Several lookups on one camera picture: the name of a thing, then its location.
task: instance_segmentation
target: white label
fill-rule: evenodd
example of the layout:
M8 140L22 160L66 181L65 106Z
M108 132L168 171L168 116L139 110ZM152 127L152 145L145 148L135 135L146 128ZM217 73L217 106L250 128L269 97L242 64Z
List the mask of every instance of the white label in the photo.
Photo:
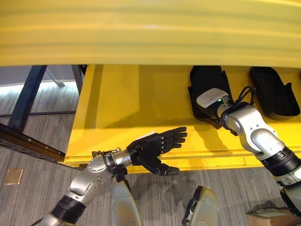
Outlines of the white label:
M227 96L227 95L228 95L228 93L226 93L225 91L223 91L221 89L212 88L197 97L197 104L203 108L207 108L214 102L221 99L223 96Z
M259 216L270 218L270 217L276 217L276 216L283 216L286 215L285 213L278 213L278 212L271 212L271 213L262 213L258 214Z

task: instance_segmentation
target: yellow surface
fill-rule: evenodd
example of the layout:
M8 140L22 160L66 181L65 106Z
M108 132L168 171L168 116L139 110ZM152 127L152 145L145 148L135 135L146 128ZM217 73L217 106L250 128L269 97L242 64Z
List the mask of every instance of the yellow surface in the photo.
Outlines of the yellow surface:
M2 0L0 65L301 67L300 0Z
M225 66L231 91L237 98L250 83L249 67ZM224 169L260 166L228 130L216 130L194 119L187 87L191 66L90 65L84 80L65 164L91 160L92 151L126 148L133 140L152 131L163 132L187 126L188 137L181 149L161 156L166 164L181 170ZM276 68L282 81L293 83L301 105L300 70ZM301 153L300 116L286 121L264 120L279 138ZM145 172L130 167L129 172Z

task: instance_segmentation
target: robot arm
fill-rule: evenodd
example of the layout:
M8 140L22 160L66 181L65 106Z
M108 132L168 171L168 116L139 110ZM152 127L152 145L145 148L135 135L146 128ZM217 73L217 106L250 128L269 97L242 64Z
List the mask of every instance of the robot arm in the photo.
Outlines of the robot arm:
M241 145L254 153L283 187L280 194L290 211L301 216L301 160L278 139L252 105L232 105L223 98L217 115L223 127L238 135Z
M179 169L161 163L157 157L185 142L186 127L164 133L153 133L132 142L126 150L117 148L108 152L93 152L94 158L72 181L70 188L38 226L72 226L93 199L100 193L105 181L115 177L124 180L127 166L143 165L147 170L161 176L175 175Z

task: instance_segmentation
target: robotic hand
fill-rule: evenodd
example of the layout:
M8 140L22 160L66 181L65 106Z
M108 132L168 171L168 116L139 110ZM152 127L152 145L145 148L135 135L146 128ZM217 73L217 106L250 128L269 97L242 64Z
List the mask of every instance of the robotic hand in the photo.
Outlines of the robotic hand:
M186 127L163 133L153 133L132 142L126 150L93 152L93 159L72 181L70 188L55 208L33 225L72 226L92 200L100 193L105 181L115 177L117 182L124 180L127 166L144 166L161 176L179 173L176 167L161 163L157 157L173 148L180 148L187 136Z

